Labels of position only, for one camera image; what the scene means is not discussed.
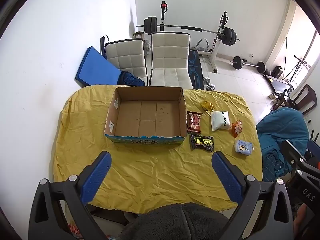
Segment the light blue tissue pack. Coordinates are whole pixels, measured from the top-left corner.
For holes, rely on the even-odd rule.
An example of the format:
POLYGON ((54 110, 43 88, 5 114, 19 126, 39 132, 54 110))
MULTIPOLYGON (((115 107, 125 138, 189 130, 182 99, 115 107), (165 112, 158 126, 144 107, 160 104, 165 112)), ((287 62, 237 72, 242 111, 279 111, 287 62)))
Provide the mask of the light blue tissue pack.
POLYGON ((234 144, 234 149, 237 153, 241 153, 243 155, 251 155, 254 150, 254 147, 251 142, 236 140, 234 144))

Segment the orange snack packet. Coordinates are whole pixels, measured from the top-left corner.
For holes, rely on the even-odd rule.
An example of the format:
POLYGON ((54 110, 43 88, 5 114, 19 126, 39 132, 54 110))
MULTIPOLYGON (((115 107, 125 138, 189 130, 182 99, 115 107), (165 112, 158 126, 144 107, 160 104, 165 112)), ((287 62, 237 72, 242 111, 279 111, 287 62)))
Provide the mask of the orange snack packet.
POLYGON ((243 131, 242 121, 236 120, 235 123, 232 123, 231 126, 231 134, 234 138, 236 138, 243 131))

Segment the white zip pouch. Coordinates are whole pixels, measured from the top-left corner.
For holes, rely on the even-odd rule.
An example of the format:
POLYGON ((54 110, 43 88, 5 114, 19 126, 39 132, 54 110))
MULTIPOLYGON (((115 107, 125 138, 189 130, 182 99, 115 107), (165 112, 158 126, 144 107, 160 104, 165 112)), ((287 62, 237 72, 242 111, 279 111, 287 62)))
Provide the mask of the white zip pouch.
POLYGON ((228 112, 212 111, 211 113, 212 131, 218 129, 230 129, 231 123, 228 112))

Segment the black shoe shine wipes pack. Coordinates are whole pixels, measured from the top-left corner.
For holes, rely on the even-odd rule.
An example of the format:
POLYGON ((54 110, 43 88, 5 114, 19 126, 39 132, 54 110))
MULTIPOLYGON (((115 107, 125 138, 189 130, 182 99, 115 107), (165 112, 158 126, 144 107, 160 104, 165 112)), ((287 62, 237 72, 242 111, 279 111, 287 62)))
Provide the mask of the black shoe shine wipes pack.
POLYGON ((207 137, 199 134, 190 135, 191 149, 201 149, 207 152, 213 152, 214 150, 214 138, 207 137))

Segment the yellow wrapper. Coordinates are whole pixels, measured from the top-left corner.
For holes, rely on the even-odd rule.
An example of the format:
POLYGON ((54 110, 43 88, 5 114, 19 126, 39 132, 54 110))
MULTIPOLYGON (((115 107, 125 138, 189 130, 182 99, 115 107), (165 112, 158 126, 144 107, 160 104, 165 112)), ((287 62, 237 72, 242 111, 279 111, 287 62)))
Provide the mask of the yellow wrapper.
POLYGON ((204 111, 207 111, 207 112, 212 112, 215 110, 214 105, 207 100, 203 100, 202 102, 200 102, 200 106, 204 111))

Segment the red floral wipes pack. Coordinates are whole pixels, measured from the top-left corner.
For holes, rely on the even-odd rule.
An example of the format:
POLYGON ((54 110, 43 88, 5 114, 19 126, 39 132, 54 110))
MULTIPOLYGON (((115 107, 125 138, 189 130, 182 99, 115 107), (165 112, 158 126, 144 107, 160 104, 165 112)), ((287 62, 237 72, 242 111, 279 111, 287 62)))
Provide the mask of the red floral wipes pack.
POLYGON ((187 111, 188 132, 201 133, 201 115, 202 113, 187 111))

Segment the teal blanket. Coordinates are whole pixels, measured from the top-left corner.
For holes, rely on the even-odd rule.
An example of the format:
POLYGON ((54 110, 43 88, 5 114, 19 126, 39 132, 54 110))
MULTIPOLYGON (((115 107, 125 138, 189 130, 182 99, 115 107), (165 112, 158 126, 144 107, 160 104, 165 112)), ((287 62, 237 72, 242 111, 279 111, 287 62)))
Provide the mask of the teal blanket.
POLYGON ((309 130, 301 112, 281 107, 271 111, 256 125, 263 159, 263 181, 272 182, 292 171, 281 152, 282 142, 288 140, 301 154, 305 154, 309 130))

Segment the dark wooden chair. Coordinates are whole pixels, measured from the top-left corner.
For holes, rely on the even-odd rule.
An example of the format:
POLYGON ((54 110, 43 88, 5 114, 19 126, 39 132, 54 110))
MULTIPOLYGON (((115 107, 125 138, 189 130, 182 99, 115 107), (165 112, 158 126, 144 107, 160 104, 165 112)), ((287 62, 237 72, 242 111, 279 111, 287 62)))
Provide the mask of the dark wooden chair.
POLYGON ((295 98, 291 98, 289 91, 286 89, 278 94, 278 103, 274 103, 272 110, 275 111, 279 107, 289 107, 297 111, 302 111, 303 115, 308 114, 317 106, 317 95, 312 87, 305 85, 295 98))

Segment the dark fleece garment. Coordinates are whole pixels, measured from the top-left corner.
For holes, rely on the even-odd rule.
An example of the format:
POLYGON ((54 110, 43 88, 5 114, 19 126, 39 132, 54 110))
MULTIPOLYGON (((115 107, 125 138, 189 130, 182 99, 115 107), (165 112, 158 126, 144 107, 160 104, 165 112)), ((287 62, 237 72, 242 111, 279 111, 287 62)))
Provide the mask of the dark fleece garment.
POLYGON ((138 216, 118 239, 218 239, 228 218, 195 204, 171 204, 138 216))

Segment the yellow tablecloth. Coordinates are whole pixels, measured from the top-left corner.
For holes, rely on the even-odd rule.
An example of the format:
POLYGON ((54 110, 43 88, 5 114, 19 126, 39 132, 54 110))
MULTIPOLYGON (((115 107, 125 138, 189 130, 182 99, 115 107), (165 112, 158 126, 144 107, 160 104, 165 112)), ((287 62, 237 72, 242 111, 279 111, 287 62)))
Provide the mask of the yellow tablecloth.
MULTIPOLYGON (((93 205, 133 213, 146 213, 175 203, 197 203, 216 211, 235 208, 212 168, 212 155, 192 150, 190 140, 180 145, 114 143, 104 129, 115 86, 95 85, 75 92, 61 111, 53 156, 53 178, 64 181, 79 174, 102 151, 112 157, 112 166, 101 184, 93 205)), ((186 108, 200 111, 200 102, 213 103, 227 111, 232 121, 240 120, 238 139, 251 142, 249 156, 236 153, 229 131, 212 131, 210 117, 201 118, 201 131, 214 138, 214 148, 244 174, 263 177, 262 155, 251 110, 244 98, 226 92, 186 89, 186 108)))

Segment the floor barbell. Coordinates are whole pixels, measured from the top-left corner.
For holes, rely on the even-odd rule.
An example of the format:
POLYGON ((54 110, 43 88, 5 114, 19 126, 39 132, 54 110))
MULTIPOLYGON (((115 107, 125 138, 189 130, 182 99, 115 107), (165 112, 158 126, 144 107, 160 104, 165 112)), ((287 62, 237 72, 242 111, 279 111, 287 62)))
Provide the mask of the floor barbell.
POLYGON ((241 57, 235 56, 232 60, 232 65, 234 69, 240 70, 243 66, 249 66, 249 67, 254 67, 257 68, 257 71, 260 74, 264 74, 266 72, 266 66, 263 62, 258 62, 258 64, 250 64, 250 63, 245 63, 241 57))

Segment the small dumbbells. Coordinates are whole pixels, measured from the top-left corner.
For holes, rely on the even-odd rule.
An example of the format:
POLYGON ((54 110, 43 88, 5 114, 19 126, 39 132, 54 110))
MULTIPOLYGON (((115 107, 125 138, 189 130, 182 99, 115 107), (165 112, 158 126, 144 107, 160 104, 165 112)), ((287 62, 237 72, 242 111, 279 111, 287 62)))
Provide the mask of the small dumbbells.
POLYGON ((208 77, 203 78, 203 85, 205 90, 207 91, 214 91, 215 90, 215 85, 211 84, 211 79, 208 77))

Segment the cardboard box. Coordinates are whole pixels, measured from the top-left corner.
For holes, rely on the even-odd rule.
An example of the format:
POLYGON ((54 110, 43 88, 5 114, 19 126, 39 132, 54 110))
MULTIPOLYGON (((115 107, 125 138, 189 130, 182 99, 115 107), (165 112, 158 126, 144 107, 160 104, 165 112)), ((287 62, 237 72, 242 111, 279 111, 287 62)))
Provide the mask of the cardboard box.
POLYGON ((187 133, 181 87, 123 86, 114 91, 104 130, 112 142, 180 145, 187 133))

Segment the black blue bench pad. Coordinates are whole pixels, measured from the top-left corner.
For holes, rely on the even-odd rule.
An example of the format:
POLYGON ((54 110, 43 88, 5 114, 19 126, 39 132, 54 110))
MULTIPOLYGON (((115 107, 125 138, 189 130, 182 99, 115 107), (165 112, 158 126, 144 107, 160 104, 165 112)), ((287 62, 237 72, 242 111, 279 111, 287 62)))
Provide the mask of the black blue bench pad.
POLYGON ((189 50, 188 73, 193 89, 204 90, 201 61, 196 50, 189 50))

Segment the white weight bench rack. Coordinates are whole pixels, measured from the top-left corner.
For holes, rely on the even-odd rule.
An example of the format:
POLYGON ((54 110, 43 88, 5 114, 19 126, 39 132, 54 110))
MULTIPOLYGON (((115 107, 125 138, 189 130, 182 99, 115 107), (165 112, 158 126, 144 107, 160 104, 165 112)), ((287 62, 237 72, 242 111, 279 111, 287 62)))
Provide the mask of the white weight bench rack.
MULTIPOLYGON (((167 3, 166 3, 165 1, 162 1, 160 7, 161 7, 161 20, 160 20, 160 24, 165 24, 164 16, 165 16, 165 13, 166 13, 167 10, 168 10, 168 5, 167 5, 167 3)), ((221 15, 218 30, 224 28, 224 27, 226 26, 226 23, 227 23, 227 22, 228 22, 228 16, 227 16, 227 12, 225 11, 225 12, 221 15)), ((217 56, 217 52, 218 52, 220 43, 221 43, 221 40, 217 38, 217 34, 216 34, 215 38, 213 39, 213 43, 212 43, 212 45, 211 45, 211 48, 208 48, 207 52, 202 52, 202 55, 208 57, 208 59, 209 59, 209 61, 210 61, 210 64, 212 65, 213 72, 214 72, 215 74, 217 74, 218 70, 217 70, 217 67, 216 67, 214 61, 215 61, 215 59, 216 59, 216 56, 217 56)))

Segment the barbell on rack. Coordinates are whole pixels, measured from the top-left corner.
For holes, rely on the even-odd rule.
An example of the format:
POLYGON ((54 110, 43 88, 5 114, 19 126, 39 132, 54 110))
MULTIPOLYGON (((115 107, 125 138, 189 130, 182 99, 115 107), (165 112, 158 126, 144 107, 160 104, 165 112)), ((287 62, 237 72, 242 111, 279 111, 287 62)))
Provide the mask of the barbell on rack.
POLYGON ((148 35, 155 33, 158 30, 158 28, 160 28, 161 31, 164 31, 165 27, 217 34, 217 38, 220 39, 223 44, 228 46, 232 46, 236 43, 236 41, 239 41, 236 32, 233 29, 228 27, 224 27, 218 31, 212 31, 212 30, 202 29, 198 27, 191 27, 186 25, 157 24, 157 17, 145 18, 144 24, 136 25, 136 27, 143 28, 144 33, 147 33, 148 35))

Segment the blue foam mat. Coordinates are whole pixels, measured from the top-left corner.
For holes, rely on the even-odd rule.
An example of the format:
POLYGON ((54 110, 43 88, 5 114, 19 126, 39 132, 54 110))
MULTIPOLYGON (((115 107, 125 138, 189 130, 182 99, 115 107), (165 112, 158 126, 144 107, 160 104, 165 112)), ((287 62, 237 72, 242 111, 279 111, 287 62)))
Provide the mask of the blue foam mat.
POLYGON ((83 86, 117 85, 121 70, 93 47, 89 47, 80 63, 75 79, 83 86))

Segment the dark blue knitted cloth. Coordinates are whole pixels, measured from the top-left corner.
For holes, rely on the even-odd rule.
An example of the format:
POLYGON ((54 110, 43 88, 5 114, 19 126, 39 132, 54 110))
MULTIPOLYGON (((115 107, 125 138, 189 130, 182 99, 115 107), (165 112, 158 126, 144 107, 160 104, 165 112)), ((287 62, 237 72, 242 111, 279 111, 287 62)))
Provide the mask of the dark blue knitted cloth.
POLYGON ((117 85, 126 85, 126 86, 145 86, 145 82, 138 77, 135 77, 128 71, 121 71, 117 85))

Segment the right white padded chair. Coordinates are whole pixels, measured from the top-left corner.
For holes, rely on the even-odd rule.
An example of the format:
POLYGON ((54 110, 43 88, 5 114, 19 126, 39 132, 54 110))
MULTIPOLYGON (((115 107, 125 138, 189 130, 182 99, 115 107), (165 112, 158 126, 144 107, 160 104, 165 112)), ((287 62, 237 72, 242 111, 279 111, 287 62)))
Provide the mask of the right white padded chair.
POLYGON ((150 86, 192 89, 188 73, 190 35, 164 31, 151 34, 150 86))

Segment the white padded chair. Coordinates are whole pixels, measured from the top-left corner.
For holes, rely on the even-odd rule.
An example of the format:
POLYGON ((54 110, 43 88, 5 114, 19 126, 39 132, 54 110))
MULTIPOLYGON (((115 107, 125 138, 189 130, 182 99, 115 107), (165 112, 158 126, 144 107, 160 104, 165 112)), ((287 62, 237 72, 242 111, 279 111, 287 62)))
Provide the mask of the white padded chair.
POLYGON ((151 34, 150 86, 192 89, 188 73, 190 35, 164 31, 151 34))
POLYGON ((148 70, 144 55, 144 40, 142 38, 131 38, 119 41, 103 43, 101 41, 101 54, 110 63, 121 71, 127 71, 135 77, 140 78, 149 85, 148 70))

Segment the left white padded chair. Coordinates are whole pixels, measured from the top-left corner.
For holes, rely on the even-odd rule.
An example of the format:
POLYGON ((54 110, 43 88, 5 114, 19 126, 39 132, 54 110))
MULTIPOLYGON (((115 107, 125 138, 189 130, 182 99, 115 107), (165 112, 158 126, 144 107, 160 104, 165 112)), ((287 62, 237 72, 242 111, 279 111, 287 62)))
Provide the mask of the left white padded chair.
POLYGON ((149 85, 148 70, 144 55, 144 40, 142 38, 131 38, 119 41, 103 43, 101 41, 101 54, 110 63, 121 71, 127 71, 135 77, 140 78, 149 85))

